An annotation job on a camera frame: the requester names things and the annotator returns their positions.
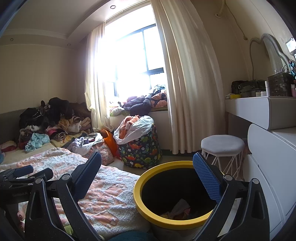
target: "window frame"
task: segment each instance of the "window frame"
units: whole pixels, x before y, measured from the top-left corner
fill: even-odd
[[[147,71],[143,72],[142,74],[147,74],[149,76],[150,89],[152,88],[150,76],[154,75],[154,74],[164,73],[164,68],[163,67],[162,68],[157,68],[157,69],[152,69],[152,70],[149,70],[149,68],[148,68],[148,60],[147,60],[147,52],[146,52],[144,30],[149,29],[149,28],[153,28],[153,27],[156,27],[156,24],[151,24],[149,26],[140,28],[140,29],[138,29],[138,30],[136,30],[134,32],[131,32],[131,33],[129,33],[129,34],[127,34],[127,35],[125,35],[125,36],[123,36],[123,37],[121,37],[120,39],[117,40],[117,41],[119,41],[119,40],[122,40],[122,39],[124,39],[124,38],[126,38],[128,36],[133,35],[133,34],[137,34],[137,33],[142,32],[143,44],[144,44],[144,52],[145,52],[145,61],[146,61],[146,68],[147,68]],[[115,81],[114,82],[108,81],[108,82],[114,84],[114,96],[118,97],[118,92],[117,92],[117,82],[118,82],[117,66],[115,66]]]

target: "yellow rim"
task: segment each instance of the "yellow rim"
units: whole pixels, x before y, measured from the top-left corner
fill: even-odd
[[[193,168],[193,163],[192,161],[168,162],[153,167],[140,176],[133,189],[133,198],[135,200],[137,209],[146,220],[162,228],[173,230],[186,230],[200,227],[205,223],[212,211],[195,219],[184,221],[170,220],[154,214],[142,202],[141,194],[144,184],[154,175],[166,170],[176,168]]]

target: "mirror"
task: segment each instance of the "mirror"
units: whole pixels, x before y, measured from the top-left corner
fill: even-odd
[[[250,57],[253,80],[267,80],[267,77],[281,72],[284,68],[290,72],[288,57],[270,34],[263,34],[261,39],[251,39]]]

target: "mirror frame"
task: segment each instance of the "mirror frame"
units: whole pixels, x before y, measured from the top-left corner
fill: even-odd
[[[289,65],[289,58],[283,53],[279,43],[277,42],[277,40],[270,34],[262,34],[261,39],[257,39],[257,38],[252,38],[250,40],[249,43],[249,54],[250,54],[250,58],[251,58],[251,62],[252,62],[252,68],[253,68],[253,72],[254,72],[254,66],[253,66],[253,60],[252,60],[252,55],[251,55],[251,46],[253,42],[256,42],[258,44],[261,44],[263,42],[264,39],[268,39],[269,41],[272,42],[278,56],[285,62],[285,64],[288,66],[288,70],[289,73],[291,73],[291,67]]]

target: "white metal stool frame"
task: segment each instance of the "white metal stool frame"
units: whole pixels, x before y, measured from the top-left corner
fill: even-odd
[[[234,177],[235,175],[237,175],[235,179],[238,178],[238,174],[239,174],[239,171],[240,171],[240,168],[241,168],[242,158],[243,158],[243,152],[244,152],[244,149],[242,149],[239,153],[236,153],[236,154],[214,154],[214,153],[211,153],[211,152],[209,152],[209,151],[207,151],[207,150],[205,150],[205,149],[202,149],[202,155],[204,156],[204,158],[205,158],[206,160],[207,160],[209,154],[215,156],[215,158],[214,158],[214,160],[213,160],[213,162],[212,162],[212,165],[215,165],[216,162],[218,161],[218,165],[219,165],[219,170],[220,170],[220,171],[222,171],[222,169],[221,169],[221,163],[220,163],[220,159],[219,159],[219,157],[232,156],[232,158],[230,159],[230,162],[227,164],[227,166],[226,166],[226,168],[224,169],[223,173],[224,173],[224,174],[229,174],[228,172],[229,172],[229,170],[230,170],[230,168],[231,168],[231,175],[232,175],[232,163],[233,163],[233,161],[234,161],[234,159],[235,159],[236,172],[232,175],[233,177]],[[238,166],[238,163],[237,163],[237,155],[239,155],[239,166]]]

